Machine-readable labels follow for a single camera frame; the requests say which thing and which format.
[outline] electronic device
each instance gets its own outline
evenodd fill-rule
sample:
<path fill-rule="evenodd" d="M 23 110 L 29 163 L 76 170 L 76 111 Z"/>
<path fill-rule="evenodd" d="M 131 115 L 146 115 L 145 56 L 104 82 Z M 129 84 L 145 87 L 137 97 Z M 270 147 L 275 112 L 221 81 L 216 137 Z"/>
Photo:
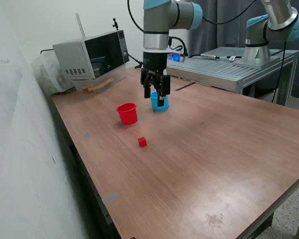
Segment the electronic device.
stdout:
<path fill-rule="evenodd" d="M 110 73 L 119 68 L 125 68 L 125 64 L 129 62 L 122 30 L 98 36 L 81 37 L 55 44 L 53 48 L 65 78 L 70 79 L 78 91 L 104 90 L 120 78 L 119 74 L 115 74 L 113 78 L 113 74 Z M 111 76 L 112 80 L 108 81 L 103 76 Z"/>

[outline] metal table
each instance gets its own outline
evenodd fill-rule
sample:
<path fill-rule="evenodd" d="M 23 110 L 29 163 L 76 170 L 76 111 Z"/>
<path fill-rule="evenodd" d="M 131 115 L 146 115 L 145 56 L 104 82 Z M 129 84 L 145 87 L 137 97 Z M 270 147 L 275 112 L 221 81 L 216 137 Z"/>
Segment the metal table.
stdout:
<path fill-rule="evenodd" d="M 244 48 L 219 47 L 205 54 L 216 56 L 242 56 Z M 198 57 L 187 58 L 185 62 L 168 61 L 167 73 L 196 83 L 221 88 L 237 94 L 243 89 L 266 76 L 280 70 L 283 58 L 281 50 L 270 50 L 271 55 L 279 56 L 280 61 L 266 69 L 259 70 L 234 66 L 228 60 L 204 60 Z M 295 78 L 299 51 L 287 50 L 282 73 L 277 104 L 288 106 Z"/>

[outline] wooden table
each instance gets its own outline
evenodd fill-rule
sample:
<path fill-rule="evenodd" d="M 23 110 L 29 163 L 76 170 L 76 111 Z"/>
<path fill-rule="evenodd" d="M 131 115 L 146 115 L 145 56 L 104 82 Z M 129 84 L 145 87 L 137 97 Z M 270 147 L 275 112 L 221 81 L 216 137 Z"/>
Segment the wooden table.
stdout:
<path fill-rule="evenodd" d="M 299 110 L 172 79 L 168 111 L 153 113 L 128 74 L 53 98 L 123 239 L 245 239 L 299 187 Z"/>

